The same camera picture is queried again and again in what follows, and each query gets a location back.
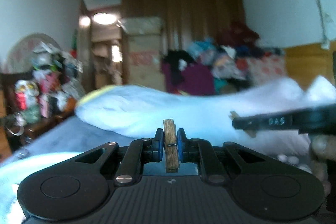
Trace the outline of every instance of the red cloth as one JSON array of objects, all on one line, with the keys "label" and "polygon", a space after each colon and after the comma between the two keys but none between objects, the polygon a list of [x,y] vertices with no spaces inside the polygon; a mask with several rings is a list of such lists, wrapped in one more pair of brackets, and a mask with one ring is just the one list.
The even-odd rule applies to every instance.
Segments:
[{"label": "red cloth", "polygon": [[236,60],[236,66],[241,71],[247,71],[249,68],[249,65],[247,64],[247,61],[245,58],[238,58]]},{"label": "red cloth", "polygon": [[163,63],[161,70],[165,75],[166,90],[169,93],[176,93],[177,90],[187,92],[190,95],[214,95],[215,86],[210,69],[202,64],[189,65],[181,72],[184,81],[173,86],[171,83],[170,64]]},{"label": "red cloth", "polygon": [[75,59],[77,58],[77,51],[76,50],[71,50],[70,54],[73,58],[75,58]]},{"label": "red cloth", "polygon": [[259,39],[259,35],[244,23],[233,22],[229,30],[222,31],[217,35],[216,41],[219,45],[230,47],[254,47],[257,39]]}]

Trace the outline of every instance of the ceiling light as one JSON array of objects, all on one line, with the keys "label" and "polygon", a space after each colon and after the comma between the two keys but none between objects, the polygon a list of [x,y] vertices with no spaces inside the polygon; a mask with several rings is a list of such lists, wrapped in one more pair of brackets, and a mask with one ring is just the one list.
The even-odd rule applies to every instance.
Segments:
[{"label": "ceiling light", "polygon": [[117,20],[117,17],[111,14],[98,13],[93,16],[93,20],[98,24],[110,25]]},{"label": "ceiling light", "polygon": [[84,27],[90,26],[91,19],[89,17],[82,17],[80,24]]},{"label": "ceiling light", "polygon": [[123,61],[122,53],[117,45],[112,46],[112,61],[116,63]]}]

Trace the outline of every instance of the cardboard box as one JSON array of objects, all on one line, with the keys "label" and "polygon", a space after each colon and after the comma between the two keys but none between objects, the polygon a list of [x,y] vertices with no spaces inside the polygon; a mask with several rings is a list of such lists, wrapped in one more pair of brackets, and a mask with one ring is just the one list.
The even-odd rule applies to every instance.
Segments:
[{"label": "cardboard box", "polygon": [[161,36],[129,36],[129,84],[165,91],[165,77],[160,70]]},{"label": "cardboard box", "polygon": [[100,89],[106,85],[111,85],[111,76],[107,73],[96,73],[95,74],[95,88]]}]

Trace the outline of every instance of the white cloth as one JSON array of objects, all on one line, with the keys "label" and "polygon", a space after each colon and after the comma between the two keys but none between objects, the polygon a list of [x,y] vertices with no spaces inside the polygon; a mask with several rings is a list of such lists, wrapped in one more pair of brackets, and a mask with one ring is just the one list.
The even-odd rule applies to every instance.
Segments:
[{"label": "white cloth", "polygon": [[289,78],[233,95],[209,97],[174,95],[127,85],[79,105],[76,115],[93,126],[133,138],[153,138],[156,129],[163,128],[163,120],[172,118],[176,129],[184,128],[187,138],[206,139],[212,145],[232,141],[265,155],[305,155],[310,144],[307,135],[298,135],[297,130],[259,131],[251,138],[232,127],[230,112],[250,116],[335,102],[335,87],[323,77],[315,80],[308,93]]}]

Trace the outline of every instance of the circular pad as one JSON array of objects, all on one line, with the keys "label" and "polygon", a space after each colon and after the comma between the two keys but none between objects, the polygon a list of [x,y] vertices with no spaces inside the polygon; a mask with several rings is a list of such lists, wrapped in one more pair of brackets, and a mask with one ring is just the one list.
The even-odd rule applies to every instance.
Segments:
[{"label": "circular pad", "polygon": [[25,178],[17,190],[20,206],[31,216],[48,221],[79,218],[98,208],[109,193],[101,174],[55,176],[57,172],[46,170]]},{"label": "circular pad", "polygon": [[236,177],[232,195],[246,212],[283,222],[314,214],[323,202],[324,189],[317,178],[296,167],[257,162]]},{"label": "circular pad", "polygon": [[291,198],[299,193],[300,184],[290,177],[272,176],[263,180],[261,188],[275,198]]},{"label": "circular pad", "polygon": [[58,176],[44,181],[41,191],[50,198],[66,198],[75,194],[79,187],[78,180],[68,176]]}]

